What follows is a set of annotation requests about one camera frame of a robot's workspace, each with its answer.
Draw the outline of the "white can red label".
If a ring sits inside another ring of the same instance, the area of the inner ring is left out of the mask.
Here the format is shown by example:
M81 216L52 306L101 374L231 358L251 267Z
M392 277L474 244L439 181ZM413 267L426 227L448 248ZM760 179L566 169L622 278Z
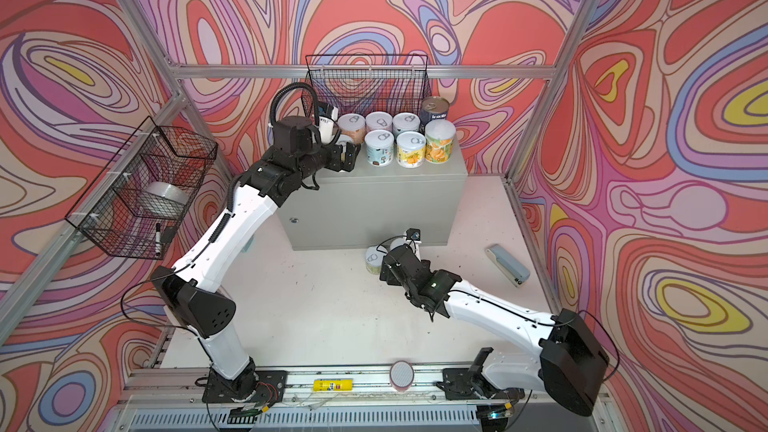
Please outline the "white can red label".
M404 237L398 237L398 238L395 238L390 243L389 250L393 251L397 247L400 247L400 246L403 246L403 245L407 245L407 244L408 244L408 242L406 241L406 239Z

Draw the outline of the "white can teal label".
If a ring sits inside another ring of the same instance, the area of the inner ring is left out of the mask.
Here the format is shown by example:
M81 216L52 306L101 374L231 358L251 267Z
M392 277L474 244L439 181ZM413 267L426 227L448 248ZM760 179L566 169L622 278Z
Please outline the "white can teal label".
M394 159L395 137L389 130L372 130L364 138L367 162L375 167L384 167Z

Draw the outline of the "dark blue tomato can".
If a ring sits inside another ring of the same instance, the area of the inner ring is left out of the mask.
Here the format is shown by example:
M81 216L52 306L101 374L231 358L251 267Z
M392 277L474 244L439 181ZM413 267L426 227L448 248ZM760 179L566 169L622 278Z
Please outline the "dark blue tomato can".
M419 119L422 127L434 120L444 120L447 118L450 103L447 99L439 96L430 96L422 100Z

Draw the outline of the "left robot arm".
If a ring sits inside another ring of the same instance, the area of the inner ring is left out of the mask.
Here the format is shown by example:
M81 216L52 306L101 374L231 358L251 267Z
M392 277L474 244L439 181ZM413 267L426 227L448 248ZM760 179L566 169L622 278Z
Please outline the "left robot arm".
M291 116L273 127L274 143L230 184L223 211L172 267L159 267L151 283L182 328L192 332L215 373L228 381L251 362L232 325L236 304L219 288L236 256L290 195L317 172L351 172L359 145L335 133L328 143L311 118Z

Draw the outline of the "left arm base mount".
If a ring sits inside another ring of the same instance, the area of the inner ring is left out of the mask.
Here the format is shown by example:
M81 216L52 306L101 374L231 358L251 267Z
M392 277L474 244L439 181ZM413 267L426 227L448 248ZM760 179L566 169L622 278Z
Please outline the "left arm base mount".
M275 404L282 401L288 378L286 370L247 369L233 380L209 369L202 402L206 404Z

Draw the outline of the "white can yellow orange label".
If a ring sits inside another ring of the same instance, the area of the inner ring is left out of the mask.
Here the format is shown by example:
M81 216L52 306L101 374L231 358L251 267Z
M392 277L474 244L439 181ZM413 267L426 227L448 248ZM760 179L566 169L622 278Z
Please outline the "white can yellow orange label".
M415 131L400 133L396 138L397 163L404 168L420 167L425 161L426 138Z

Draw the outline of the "white can green label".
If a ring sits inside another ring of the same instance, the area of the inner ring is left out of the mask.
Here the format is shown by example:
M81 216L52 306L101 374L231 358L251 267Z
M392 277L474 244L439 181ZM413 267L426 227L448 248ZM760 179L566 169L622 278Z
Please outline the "white can green label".
M384 246L371 246L365 251L365 267L368 273L378 276L382 270L383 258L387 254Z

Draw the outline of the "yellow peach can plastic lid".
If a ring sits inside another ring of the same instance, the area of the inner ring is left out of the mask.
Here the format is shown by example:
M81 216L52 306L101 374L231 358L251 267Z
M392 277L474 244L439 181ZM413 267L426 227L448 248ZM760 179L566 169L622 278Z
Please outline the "yellow peach can plastic lid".
M445 119L433 120L425 126L426 161L433 164L447 162L453 151L455 125Z

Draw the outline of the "light blue spotted can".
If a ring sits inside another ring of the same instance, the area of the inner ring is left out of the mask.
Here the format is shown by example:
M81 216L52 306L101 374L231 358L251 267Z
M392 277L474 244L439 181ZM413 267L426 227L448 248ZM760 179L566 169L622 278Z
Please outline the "light blue spotted can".
M420 126L420 118L414 113L401 112L392 118L392 131L395 136L404 132L418 132Z

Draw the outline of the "white can pink label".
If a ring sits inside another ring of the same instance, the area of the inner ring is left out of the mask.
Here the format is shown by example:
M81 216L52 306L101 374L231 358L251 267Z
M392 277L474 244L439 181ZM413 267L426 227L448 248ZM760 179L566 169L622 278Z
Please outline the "white can pink label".
M384 111L374 111L365 117L366 131L386 130L392 131L393 117Z

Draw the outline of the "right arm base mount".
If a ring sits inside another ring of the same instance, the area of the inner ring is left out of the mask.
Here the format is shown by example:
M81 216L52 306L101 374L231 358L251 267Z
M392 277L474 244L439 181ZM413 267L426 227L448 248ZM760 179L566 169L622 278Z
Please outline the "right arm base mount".
M456 400L505 400L516 403L526 397L521 388L500 389L492 385L480 372L469 368L444 368L442 379L435 383L445 398Z

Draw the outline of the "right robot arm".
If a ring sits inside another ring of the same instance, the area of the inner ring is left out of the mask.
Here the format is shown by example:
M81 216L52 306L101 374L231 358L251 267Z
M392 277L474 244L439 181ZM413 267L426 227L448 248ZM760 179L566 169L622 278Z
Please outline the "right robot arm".
M591 416L609 356L579 313L551 314L507 302L457 274L431 270L410 245L384 256L379 278L402 287L409 303L430 317L470 323L526 353L525 363L511 362L484 347L470 366L444 369L436 385L447 399L516 403L523 391L543 391L569 412Z

